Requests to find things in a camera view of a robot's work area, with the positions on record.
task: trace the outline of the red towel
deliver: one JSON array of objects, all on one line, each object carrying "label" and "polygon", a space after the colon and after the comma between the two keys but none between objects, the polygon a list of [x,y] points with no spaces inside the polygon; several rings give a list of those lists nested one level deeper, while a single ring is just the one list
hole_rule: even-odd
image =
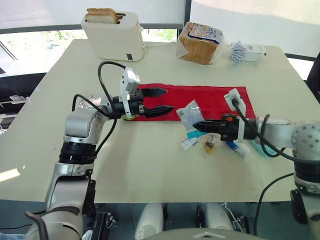
[{"label": "red towel", "polygon": [[204,119],[219,120],[224,114],[233,113],[224,98],[230,90],[236,88],[246,105],[245,116],[247,118],[256,118],[245,86],[219,87],[219,86],[175,86],[161,83],[150,83],[139,85],[140,89],[145,88],[163,88],[168,93],[160,97],[145,97],[143,104],[147,108],[154,108],[160,105],[174,106],[170,113],[152,118],[137,116],[136,121],[179,121],[176,110],[184,108],[192,100],[195,100],[200,107]]}]

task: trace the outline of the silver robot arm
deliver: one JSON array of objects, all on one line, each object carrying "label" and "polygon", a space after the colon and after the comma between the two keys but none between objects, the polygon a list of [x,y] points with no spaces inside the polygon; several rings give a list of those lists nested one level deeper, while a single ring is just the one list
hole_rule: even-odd
[{"label": "silver robot arm", "polygon": [[[231,110],[243,113],[244,104],[236,91],[225,96]],[[294,218],[310,226],[312,239],[320,240],[320,121],[291,122],[281,118],[247,119],[244,115],[225,114],[221,120],[206,120],[193,126],[206,133],[221,135],[222,141],[245,140],[261,143],[261,137],[276,148],[292,149],[292,156],[285,156],[294,163],[294,182],[297,189],[290,192]]]},{"label": "silver robot arm", "polygon": [[[65,122],[60,160],[45,198],[46,212],[41,217],[50,240],[79,240],[83,216],[94,208],[95,185],[91,179],[95,150],[107,117],[95,109],[77,109]],[[39,226],[33,224],[25,240],[42,240]]]},{"label": "silver robot arm", "polygon": [[[104,64],[114,62],[103,62],[98,69],[101,70]],[[79,107],[68,115],[59,161],[54,166],[45,197],[45,212],[41,217],[40,214],[26,212],[35,223],[26,233],[24,240],[81,239],[82,214],[94,209],[96,181],[91,179],[91,175],[97,157],[96,145],[104,123],[112,118],[115,119],[115,125],[116,119],[122,116],[130,118],[140,115],[152,118],[165,115],[174,109],[166,105],[145,107],[144,97],[159,97],[167,91],[162,88],[139,89],[139,77],[131,68],[122,67],[124,73],[120,79],[120,96],[111,98],[98,94],[90,95],[87,100],[80,101]]]}]

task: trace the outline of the white toaster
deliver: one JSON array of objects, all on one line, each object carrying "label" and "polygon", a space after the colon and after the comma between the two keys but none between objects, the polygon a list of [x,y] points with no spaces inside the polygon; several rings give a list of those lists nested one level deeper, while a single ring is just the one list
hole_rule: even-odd
[{"label": "white toaster", "polygon": [[116,11],[119,24],[87,22],[81,26],[99,58],[121,61],[138,61],[145,53],[137,14],[128,11]]}]

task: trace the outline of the white table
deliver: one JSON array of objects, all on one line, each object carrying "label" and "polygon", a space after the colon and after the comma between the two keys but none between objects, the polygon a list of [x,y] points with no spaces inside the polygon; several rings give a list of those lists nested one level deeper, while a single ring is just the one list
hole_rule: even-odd
[{"label": "white table", "polygon": [[[268,46],[267,56],[238,66],[227,57],[214,65],[200,65],[176,59],[175,51],[175,43],[151,46],[142,60],[122,64],[132,67],[141,83],[246,86],[257,116],[320,119],[320,105],[278,47]],[[38,85],[0,140],[0,173],[12,169],[20,173],[0,182],[0,199],[44,201],[74,94],[103,92],[97,77],[101,61],[87,40],[74,40]],[[120,93],[122,71],[103,68],[113,96]],[[101,136],[111,125],[112,121],[105,124]],[[120,120],[95,161],[95,201],[254,202],[269,182],[293,171],[289,160],[264,158],[248,142],[253,152],[249,161],[225,145],[210,157],[198,146],[184,152],[180,142],[185,137],[180,122]],[[294,188],[292,177],[284,179],[264,201],[289,200]]]}]

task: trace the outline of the white bracket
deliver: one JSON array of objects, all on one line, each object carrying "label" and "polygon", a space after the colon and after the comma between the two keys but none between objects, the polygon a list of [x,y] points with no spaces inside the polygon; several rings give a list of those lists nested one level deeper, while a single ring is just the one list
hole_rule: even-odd
[{"label": "white bracket", "polygon": [[130,119],[132,117],[128,100],[130,100],[130,94],[136,92],[140,84],[140,79],[134,70],[130,67],[124,69],[122,79],[120,81],[120,96],[119,102],[123,102],[125,116]]},{"label": "white bracket", "polygon": [[[236,99],[238,102],[239,109],[241,113],[246,116],[246,104],[242,100],[238,90],[236,88],[229,91],[228,94],[224,95],[224,99],[226,100],[227,104],[229,105],[229,108],[231,111],[236,111],[235,106],[232,104],[232,100]],[[239,117],[239,127],[238,127],[238,143],[242,143],[244,141],[244,132],[245,132],[245,122]]]}]

